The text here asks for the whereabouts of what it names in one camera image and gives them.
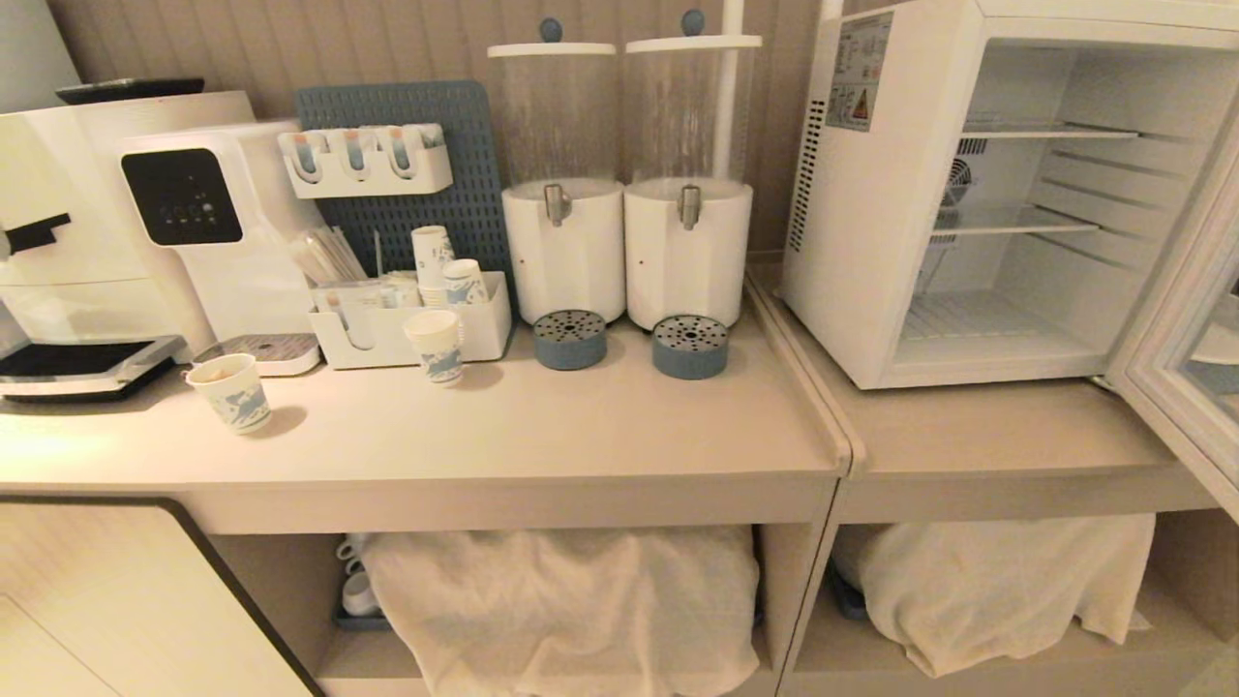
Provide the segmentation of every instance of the clear plastic container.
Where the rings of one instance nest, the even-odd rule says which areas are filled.
[[[760,36],[655,38],[627,46],[626,137],[637,193],[676,199],[688,183],[699,186],[705,199],[738,193],[760,46]]]
[[[616,47],[514,43],[487,54],[512,193],[540,201],[548,183],[574,199],[610,192],[618,173]]]

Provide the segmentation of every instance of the mini fridge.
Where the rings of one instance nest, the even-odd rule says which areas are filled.
[[[1099,376],[1239,517],[1239,7],[819,26],[787,303],[861,390]]]

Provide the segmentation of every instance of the white towel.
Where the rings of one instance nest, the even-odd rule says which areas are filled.
[[[383,534],[362,560],[436,697],[707,697],[758,665],[748,527]]]
[[[880,633],[930,677],[1057,644],[1073,617],[1127,636],[1152,514],[844,526],[831,557]]]

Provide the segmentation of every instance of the cabinet door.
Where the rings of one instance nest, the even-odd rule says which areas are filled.
[[[30,639],[21,673],[0,651],[2,695],[322,693],[166,504],[0,500],[0,600],[4,640]]]
[[[1108,378],[1239,521],[1237,156],[1232,124]]]

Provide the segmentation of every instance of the fridge door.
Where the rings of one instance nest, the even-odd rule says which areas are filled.
[[[1106,374],[1239,521],[1239,121]]]

